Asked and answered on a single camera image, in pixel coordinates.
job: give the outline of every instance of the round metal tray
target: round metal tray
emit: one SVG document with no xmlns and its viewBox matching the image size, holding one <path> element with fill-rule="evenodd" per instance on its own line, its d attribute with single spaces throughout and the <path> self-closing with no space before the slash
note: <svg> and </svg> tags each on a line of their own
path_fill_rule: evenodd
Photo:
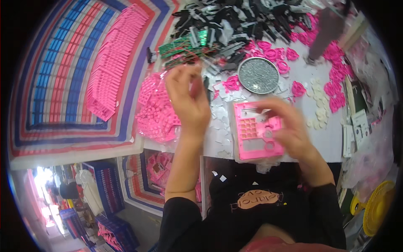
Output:
<svg viewBox="0 0 403 252">
<path fill-rule="evenodd" d="M 241 81 L 241 75 L 242 75 L 242 73 L 240 73 L 241 67 L 243 66 L 243 64 L 245 64 L 245 62 L 248 62 L 248 61 L 250 61 L 250 60 L 255 60 L 255 59 L 259 59 L 259 60 L 264 60 L 264 61 L 266 61 L 268 64 L 270 64 L 270 65 L 276 70 L 276 72 L 277 72 L 277 84 L 274 86 L 274 88 L 272 88 L 272 89 L 270 89 L 270 90 L 268 90 L 268 91 L 260 92 L 260 93 L 259 93 L 259 92 L 256 92 L 256 91 L 252 90 L 250 87 L 248 87 L 247 84 L 242 83 L 242 81 Z M 244 86 L 244 88 L 246 88 L 246 89 L 249 90 L 250 92 L 253 92 L 253 93 L 255 93 L 255 94 L 268 94 L 268 93 L 273 92 L 273 91 L 278 87 L 278 83 L 280 82 L 280 73 L 278 72 L 277 67 L 276 67 L 271 61 L 269 61 L 269 60 L 267 60 L 267 59 L 265 59 L 265 58 L 262 58 L 262 57 L 251 57 L 251 58 L 247 58 L 246 60 L 242 61 L 242 62 L 239 64 L 239 66 L 238 66 L 238 79 L 239 79 L 239 82 L 242 84 L 242 86 Z"/>
</svg>

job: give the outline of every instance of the hand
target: hand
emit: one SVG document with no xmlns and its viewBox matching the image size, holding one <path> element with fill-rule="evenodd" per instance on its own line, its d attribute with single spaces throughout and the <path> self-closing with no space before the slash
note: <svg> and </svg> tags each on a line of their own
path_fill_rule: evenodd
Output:
<svg viewBox="0 0 403 252">
<path fill-rule="evenodd" d="M 182 124 L 181 135 L 203 141 L 211 110 L 203 87 L 201 70 L 199 66 L 177 66 L 168 74 L 165 85 Z"/>
<path fill-rule="evenodd" d="M 264 108 L 271 109 L 268 116 L 280 116 L 283 128 L 273 132 L 274 139 L 279 142 L 290 157 L 299 161 L 299 167 L 306 181 L 312 187 L 327 184 L 334 185 L 333 173 L 318 150 L 309 140 L 302 114 L 278 98 L 270 98 L 259 102 L 257 112 Z"/>
<path fill-rule="evenodd" d="M 279 98 L 259 102 L 257 112 L 261 113 L 265 108 L 271 109 L 268 112 L 270 117 L 278 115 L 284 122 L 282 129 L 273 132 L 274 139 L 286 149 L 291 158 L 305 161 L 315 147 L 309 140 L 302 114 Z"/>
</svg>

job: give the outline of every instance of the person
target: person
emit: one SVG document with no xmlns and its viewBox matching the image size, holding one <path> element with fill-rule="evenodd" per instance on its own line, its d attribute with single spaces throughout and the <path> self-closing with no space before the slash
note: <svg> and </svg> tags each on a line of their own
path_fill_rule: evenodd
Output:
<svg viewBox="0 0 403 252">
<path fill-rule="evenodd" d="M 230 167 L 215 167 L 219 174 L 210 184 L 212 206 L 202 220 L 194 188 L 211 111 L 200 71 L 198 66 L 178 66 L 165 80 L 182 130 L 165 189 L 157 251 L 346 249 L 332 171 L 311 144 L 301 113 L 277 98 L 260 101 L 257 111 L 270 109 L 282 117 L 283 128 L 274 138 L 299 161 L 299 168 L 279 166 L 259 174 L 253 164 L 232 161 Z M 220 173 L 227 179 L 221 181 Z"/>
</svg>

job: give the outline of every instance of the white table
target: white table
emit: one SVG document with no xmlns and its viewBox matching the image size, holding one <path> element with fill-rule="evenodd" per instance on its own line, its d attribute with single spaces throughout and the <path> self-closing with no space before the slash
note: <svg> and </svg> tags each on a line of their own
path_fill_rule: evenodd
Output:
<svg viewBox="0 0 403 252">
<path fill-rule="evenodd" d="M 286 49 L 290 47 L 297 51 L 299 58 L 296 61 L 287 61 L 291 70 L 288 78 L 281 77 L 280 80 L 289 85 L 290 90 L 287 91 L 291 94 L 291 85 L 293 81 L 300 83 L 307 83 L 307 90 L 311 89 L 311 79 L 320 78 L 322 86 L 329 81 L 329 71 L 331 69 L 331 63 L 325 62 L 322 65 L 312 66 L 307 65 L 303 59 L 303 55 L 308 54 L 309 48 L 303 45 L 300 41 L 291 42 L 290 46 L 284 43 L 281 39 L 277 39 L 276 43 L 272 43 L 272 48 L 283 47 Z M 264 98 L 269 95 L 259 95 L 258 98 Z M 315 111 L 317 109 L 316 102 L 313 98 L 309 98 L 304 95 L 303 97 L 296 98 L 294 106 L 299 108 L 306 119 L 316 118 Z M 334 114 L 330 114 L 328 124 L 326 128 L 315 130 L 314 128 L 308 128 L 311 141 L 313 145 L 318 149 L 326 162 L 341 162 L 342 157 L 342 126 L 341 119 L 343 116 L 343 109 L 340 109 Z M 216 142 L 217 136 L 214 132 L 217 131 L 213 127 L 210 127 L 206 134 L 204 144 L 204 156 L 230 158 L 233 159 L 233 140 L 230 145 L 223 146 L 221 143 Z M 144 140 L 144 148 L 151 150 L 160 150 L 174 152 L 176 144 L 162 145 L 148 138 Z M 290 158 L 288 155 L 284 155 L 281 158 L 282 162 L 295 162 L 296 160 Z"/>
</svg>

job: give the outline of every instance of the pink stacked parts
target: pink stacked parts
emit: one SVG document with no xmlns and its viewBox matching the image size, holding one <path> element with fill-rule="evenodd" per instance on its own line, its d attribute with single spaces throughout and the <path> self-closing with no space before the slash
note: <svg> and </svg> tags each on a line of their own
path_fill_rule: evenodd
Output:
<svg viewBox="0 0 403 252">
<path fill-rule="evenodd" d="M 153 73 L 143 81 L 138 99 L 143 106 L 135 116 L 137 131 L 159 143 L 174 139 L 175 126 L 181 125 L 172 108 L 162 76 L 161 73 Z"/>
<path fill-rule="evenodd" d="M 243 161 L 284 154 L 283 147 L 272 137 L 272 133 L 282 127 L 281 118 L 249 117 L 247 111 L 255 111 L 257 105 L 258 102 L 234 104 L 239 159 Z"/>
<path fill-rule="evenodd" d="M 120 81 L 137 35 L 148 19 L 137 4 L 122 11 L 107 33 L 92 66 L 87 108 L 107 121 L 115 113 Z"/>
</svg>

